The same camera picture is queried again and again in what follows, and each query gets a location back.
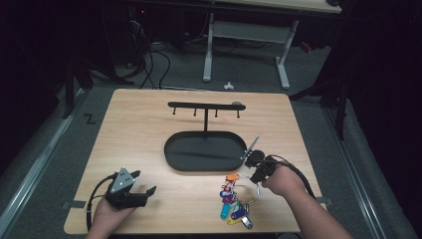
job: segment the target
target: orange key tag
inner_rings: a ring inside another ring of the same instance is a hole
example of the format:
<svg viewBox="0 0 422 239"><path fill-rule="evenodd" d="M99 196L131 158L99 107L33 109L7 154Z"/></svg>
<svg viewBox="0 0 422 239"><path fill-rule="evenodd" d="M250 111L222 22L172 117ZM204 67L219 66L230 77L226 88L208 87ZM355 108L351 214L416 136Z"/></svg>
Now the orange key tag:
<svg viewBox="0 0 422 239"><path fill-rule="evenodd" d="M232 173L226 176L226 180L227 181L235 181L239 179L239 174L238 173Z"/></svg>

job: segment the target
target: forearm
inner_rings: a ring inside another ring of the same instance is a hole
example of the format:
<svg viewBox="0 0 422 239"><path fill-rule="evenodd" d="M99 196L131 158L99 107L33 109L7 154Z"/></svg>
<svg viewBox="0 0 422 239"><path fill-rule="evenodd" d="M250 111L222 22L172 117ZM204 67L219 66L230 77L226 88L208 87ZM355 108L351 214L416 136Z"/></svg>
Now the forearm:
<svg viewBox="0 0 422 239"><path fill-rule="evenodd" d="M285 198L305 238L352 238L341 224L305 191L298 190Z"/></svg>
<svg viewBox="0 0 422 239"><path fill-rule="evenodd" d="M103 227L94 225L88 232L86 239L106 239L112 232L105 230Z"/></svg>

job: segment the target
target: black cable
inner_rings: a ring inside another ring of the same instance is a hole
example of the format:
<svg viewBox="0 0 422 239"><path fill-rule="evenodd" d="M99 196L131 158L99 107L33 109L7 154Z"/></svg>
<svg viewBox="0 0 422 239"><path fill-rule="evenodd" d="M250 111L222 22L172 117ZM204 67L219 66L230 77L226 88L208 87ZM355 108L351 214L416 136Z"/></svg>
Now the black cable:
<svg viewBox="0 0 422 239"><path fill-rule="evenodd" d="M190 41L188 41L188 42L185 42L185 45L187 46L187 44L189 44L189 43L194 43L194 42L197 42L197 41L202 41L203 39L207 39L207 37L203 37L203 35L204 35L204 32L205 32L205 29L207 28L207 26L209 25L208 24L208 20L209 20L209 18L210 18L210 14L209 13L207 13L207 15L205 16L205 21L204 21L204 25L202 26L202 30L201 30L201 32L198 34L198 36L196 37L196 38L194 38L193 40L190 40Z"/></svg>
<svg viewBox="0 0 422 239"><path fill-rule="evenodd" d="M162 80L164 79L165 75L167 75L168 70L170 70L170 59L166 55L164 55L164 54L162 54L160 52L153 52L153 53L156 53L156 54L159 54L159 55L163 56L164 58L167 59L167 62L168 62L167 69L165 70L164 74L162 75L162 77L159 79L159 82L158 82L158 88L161 90Z"/></svg>
<svg viewBox="0 0 422 239"><path fill-rule="evenodd" d="M152 59L152 54L151 54L151 51L150 50L148 50L148 53L149 53L149 59L150 59L150 61L151 61L151 69L148 71L147 69L146 69L146 67L145 67L145 71L146 71L146 77L145 77L145 79L143 79L143 82L142 82L142 84L140 84L140 89L142 89L143 88L143 86L145 85L145 83L146 83L146 80L149 80L150 82L151 82L151 84L152 84L152 88L154 89L155 88L155 85L154 85L154 82L152 81L152 79L151 79L151 77L150 77L150 75L151 75L151 73L152 73L152 70L154 69L154 62L153 62L153 59Z"/></svg>
<svg viewBox="0 0 422 239"><path fill-rule="evenodd" d="M141 62L141 63L138 64L138 66L136 67L136 69L133 72L128 73L126 75L123 75L120 78L123 78L123 79L132 78L132 77L138 75L139 73L141 73L144 70L144 67L145 67L145 65ZM110 79L110 78L101 77L101 76L99 76L99 75L97 75L93 72L91 72L91 76L93 78L101 80L101 81L112 81L112 79Z"/></svg>
<svg viewBox="0 0 422 239"><path fill-rule="evenodd" d="M207 43L203 43L202 40L203 39L198 40L196 42L185 43L184 46L187 47L187 48L190 48L190 49L194 49L194 50L204 49L204 48L206 48L208 46L208 44ZM201 45L201 46L200 47L192 47L192 46L190 46L190 44L192 44L192 45L195 45L196 44L196 45Z"/></svg>
<svg viewBox="0 0 422 239"><path fill-rule="evenodd" d="M93 199L96 199L96 198L98 198L98 197L104 197L105 195L97 195L97 196L95 196L95 197L93 197Z"/></svg>
<svg viewBox="0 0 422 239"><path fill-rule="evenodd" d="M290 164L290 163L283 163L283 162L280 162L280 164L281 165L284 165L284 166L286 166L286 167L288 167L289 169L291 169L293 172L295 172L300 178L301 178L301 180L302 180L302 182L304 183L304 185L305 185L305 188L307 189L307 192L308 192L308 194L311 196L311 197L313 197L314 199L317 199L316 198L316 196L314 195L314 192L313 192L313 190L311 189L311 185L310 185L310 183L308 182L308 180L307 180L307 178L304 176L304 174L300 171L300 170L298 170L295 166L293 166L292 164Z"/></svg>
<svg viewBox="0 0 422 239"><path fill-rule="evenodd" d="M241 46L244 46L244 47L255 48L255 49L265 48L265 47L267 47L267 45L269 45L268 47L275 45L275 43L266 42L266 43L263 43L262 45L254 46L254 45L251 45L251 44L243 43L242 41L238 41L238 44L241 45Z"/></svg>
<svg viewBox="0 0 422 239"><path fill-rule="evenodd" d="M112 175L107 176L105 179L103 179L94 189L93 193L91 194L90 200L88 201L87 205L87 229L90 231L91 226L93 225L93 218L92 218L92 208L93 208L93 199L96 198L96 192L100 188L100 186L103 185L106 181L110 179L115 179L117 177L118 173L115 172Z"/></svg>
<svg viewBox="0 0 422 239"><path fill-rule="evenodd" d="M231 41L231 39L226 41L226 42L229 42L229 43L223 43L223 41L221 39L220 39L220 41L218 41L218 40L215 41L215 43L218 43L218 42L220 42L219 43L220 46L227 46L227 45L234 45L234 46L229 51L220 51L220 50L217 50L216 49L217 46L214 46L214 44L213 44L213 48L212 49L213 49L213 51L215 51L217 53L229 54L229 53L232 53L234 50L236 50L238 48L238 41L233 41L233 40Z"/></svg>

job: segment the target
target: desk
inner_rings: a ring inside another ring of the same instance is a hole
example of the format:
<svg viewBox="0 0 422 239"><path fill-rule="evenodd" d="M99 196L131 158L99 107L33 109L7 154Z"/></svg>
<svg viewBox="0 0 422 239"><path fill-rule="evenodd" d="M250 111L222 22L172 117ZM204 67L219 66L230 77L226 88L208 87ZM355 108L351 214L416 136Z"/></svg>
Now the desk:
<svg viewBox="0 0 422 239"><path fill-rule="evenodd" d="M75 200L88 201L94 187L106 176L125 166L141 170L131 192L144 192L156 185L155 194L145 207L138 208L117 233L251 233L299 231L287 202L269 189L261 188L260 197L251 204L251 230L242 223L227 225L220 219L222 208L219 192L228 172L181 172L172 169L164 157L164 145L174 133L202 130L203 117L193 110L169 108L168 102L232 104L246 106L237 118L236 112L210 113L208 130L228 130L239 135L249 146L256 135L254 149L280 155L308 178L320 196L304 141L289 98L282 94L179 92L117 90L109 103L105 119L78 188ZM251 176L255 170L246 166L237 172ZM103 194L107 183L98 191ZM236 184L239 198L253 198L255 185L249 179ZM72 208L65 231L87 233L86 210Z"/></svg>
<svg viewBox="0 0 422 239"><path fill-rule="evenodd" d="M341 12L339 7L329 6L325 0L214 0L219 3L234 3L259 7L287 8L297 11L314 11L321 13ZM282 43L284 48L280 57L276 57L276 66L279 72L282 88L290 88L285 69L285 60L295 37L299 21L293 20L290 27L274 27L255 24L234 23L226 21L214 21L214 14L210 14L208 27L208 47L204 64L204 82L211 81L212 72L212 44L214 37L253 40L261 42Z"/></svg>

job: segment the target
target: blue key tag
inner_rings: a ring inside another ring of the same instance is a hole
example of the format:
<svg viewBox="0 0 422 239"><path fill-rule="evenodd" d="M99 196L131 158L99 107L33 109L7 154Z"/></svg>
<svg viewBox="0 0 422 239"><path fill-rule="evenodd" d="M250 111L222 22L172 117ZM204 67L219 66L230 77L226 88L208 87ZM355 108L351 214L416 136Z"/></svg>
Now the blue key tag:
<svg viewBox="0 0 422 239"><path fill-rule="evenodd" d="M232 195L232 192L226 192L226 191L221 191L220 192L220 196L221 197L228 197L230 195Z"/></svg>
<svg viewBox="0 0 422 239"><path fill-rule="evenodd" d="M221 213L220 213L221 219L225 220L229 216L229 212L230 212L230 204L224 203L223 208L221 208Z"/></svg>
<svg viewBox="0 0 422 239"><path fill-rule="evenodd" d="M244 216L246 216L246 210L245 210L245 208L240 208L239 210L234 211L230 217L232 219L238 219L238 218L242 218Z"/></svg>

